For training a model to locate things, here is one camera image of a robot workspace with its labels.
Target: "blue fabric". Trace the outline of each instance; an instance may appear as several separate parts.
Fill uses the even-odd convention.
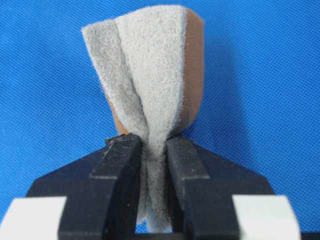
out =
[[[205,21],[203,103],[184,134],[265,175],[320,232],[317,0],[0,1],[0,219],[35,178],[116,135],[81,27],[150,3]]]

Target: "foam block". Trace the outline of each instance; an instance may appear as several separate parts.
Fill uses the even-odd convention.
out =
[[[15,198],[0,225],[3,240],[58,240],[67,197]]]
[[[190,125],[203,92],[203,22],[179,5],[146,7],[82,29],[119,133],[142,140],[138,221],[170,228],[166,139]]]
[[[241,240],[300,240],[297,218],[284,195],[233,195]]]

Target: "white plastic part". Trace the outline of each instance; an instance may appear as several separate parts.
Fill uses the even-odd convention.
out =
[[[294,211],[284,195],[233,195],[241,240],[300,240]]]
[[[1,240],[58,240],[67,197],[15,198],[0,225]]]

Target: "felt fabric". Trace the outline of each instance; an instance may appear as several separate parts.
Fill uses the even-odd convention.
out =
[[[88,25],[88,52],[116,115],[143,142],[138,221],[167,231],[165,141],[183,102],[186,9],[159,5]]]

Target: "blue backdrop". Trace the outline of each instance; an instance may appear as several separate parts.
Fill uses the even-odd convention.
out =
[[[81,27],[157,4],[205,21],[203,103],[184,134],[265,175],[320,232],[317,0],[0,0],[0,220],[35,178],[116,135]]]

